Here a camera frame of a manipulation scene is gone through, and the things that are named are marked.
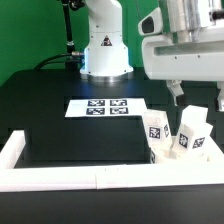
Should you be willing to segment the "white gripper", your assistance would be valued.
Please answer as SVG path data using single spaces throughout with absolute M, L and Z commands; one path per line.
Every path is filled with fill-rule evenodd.
M 217 109 L 224 112 L 224 28 L 204 28 L 198 42 L 183 44 L 165 35 L 145 37 L 142 57 L 150 79 L 167 80 L 175 106 L 185 102 L 182 81 L 218 81 Z

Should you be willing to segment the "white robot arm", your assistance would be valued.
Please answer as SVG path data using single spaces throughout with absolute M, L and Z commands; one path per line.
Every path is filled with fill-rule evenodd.
M 122 18 L 118 0 L 84 0 L 89 43 L 84 79 L 113 82 L 142 59 L 151 80 L 164 80 L 175 104 L 184 81 L 215 82 L 217 110 L 224 112 L 224 4 L 222 0 L 144 0 L 152 6 L 140 20 Z

